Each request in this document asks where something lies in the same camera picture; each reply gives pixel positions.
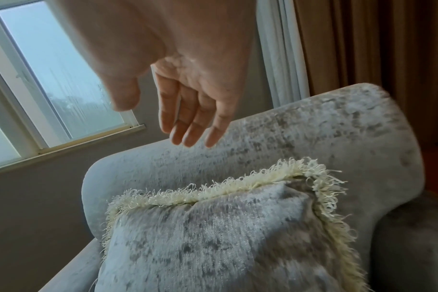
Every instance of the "window sill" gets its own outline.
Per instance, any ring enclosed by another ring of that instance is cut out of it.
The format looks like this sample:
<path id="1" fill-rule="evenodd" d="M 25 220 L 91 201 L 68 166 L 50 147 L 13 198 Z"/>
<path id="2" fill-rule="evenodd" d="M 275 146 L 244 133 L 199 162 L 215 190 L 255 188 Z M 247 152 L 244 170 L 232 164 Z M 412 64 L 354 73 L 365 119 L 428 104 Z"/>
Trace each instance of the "window sill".
<path id="1" fill-rule="evenodd" d="M 145 129 L 145 125 L 139 125 L 136 127 L 122 127 L 118 129 L 113 129 L 104 133 L 79 139 L 70 143 L 59 145 L 57 147 L 40 150 L 38 156 L 34 156 L 27 159 L 22 159 L 7 165 L 0 166 L 0 174 L 11 171 L 13 169 L 21 168 L 26 165 L 31 165 L 46 159 L 56 157 L 58 155 L 64 154 L 66 152 L 75 151 L 81 148 L 89 147 L 94 144 L 102 143 L 105 141 L 113 140 L 121 136 L 132 134 L 134 132 L 142 131 Z"/>

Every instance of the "sofa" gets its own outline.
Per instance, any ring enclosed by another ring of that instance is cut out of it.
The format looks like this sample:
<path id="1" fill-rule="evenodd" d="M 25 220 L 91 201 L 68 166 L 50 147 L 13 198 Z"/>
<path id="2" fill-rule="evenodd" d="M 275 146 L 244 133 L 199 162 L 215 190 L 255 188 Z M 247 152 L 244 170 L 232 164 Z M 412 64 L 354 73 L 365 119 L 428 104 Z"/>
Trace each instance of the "sofa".
<path id="1" fill-rule="evenodd" d="M 316 158 L 340 170 L 338 213 L 356 230 L 375 291 L 438 292 L 438 198 L 424 191 L 420 148 L 382 88 L 356 84 L 231 123 L 217 146 L 169 140 L 116 153 L 87 172 L 82 201 L 93 239 L 40 292 L 93 290 L 105 212 L 127 189 L 168 190 L 241 177 L 279 159 Z"/>

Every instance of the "sky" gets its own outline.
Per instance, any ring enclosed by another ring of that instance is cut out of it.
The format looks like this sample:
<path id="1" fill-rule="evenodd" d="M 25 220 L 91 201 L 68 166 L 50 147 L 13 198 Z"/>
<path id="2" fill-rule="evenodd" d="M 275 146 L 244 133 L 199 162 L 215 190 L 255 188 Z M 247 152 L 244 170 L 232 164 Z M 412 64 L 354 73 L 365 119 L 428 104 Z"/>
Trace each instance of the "sky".
<path id="1" fill-rule="evenodd" d="M 46 93 L 103 102 L 98 77 L 44 2 L 0 10 L 0 18 Z"/>

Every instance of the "brown curtain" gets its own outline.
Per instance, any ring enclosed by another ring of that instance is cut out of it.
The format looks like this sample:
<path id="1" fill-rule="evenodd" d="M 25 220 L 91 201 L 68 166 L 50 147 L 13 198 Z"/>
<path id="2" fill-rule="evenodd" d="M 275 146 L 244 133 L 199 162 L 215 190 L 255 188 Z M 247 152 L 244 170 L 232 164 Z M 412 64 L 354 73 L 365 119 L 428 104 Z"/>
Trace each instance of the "brown curtain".
<path id="1" fill-rule="evenodd" d="M 438 0 L 294 0 L 311 95 L 383 86 L 422 146 L 438 142 Z"/>

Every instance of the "curtain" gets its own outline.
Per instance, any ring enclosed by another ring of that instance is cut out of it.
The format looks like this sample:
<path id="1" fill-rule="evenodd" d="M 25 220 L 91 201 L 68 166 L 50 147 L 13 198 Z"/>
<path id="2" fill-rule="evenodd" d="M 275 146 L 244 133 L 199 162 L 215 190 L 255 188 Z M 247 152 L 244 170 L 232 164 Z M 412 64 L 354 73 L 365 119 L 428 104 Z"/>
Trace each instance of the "curtain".
<path id="1" fill-rule="evenodd" d="M 311 95 L 383 86 L 438 143 L 438 0 L 294 0 Z"/>
<path id="2" fill-rule="evenodd" d="M 273 107 L 309 97 L 293 0 L 258 0 L 257 22 Z"/>

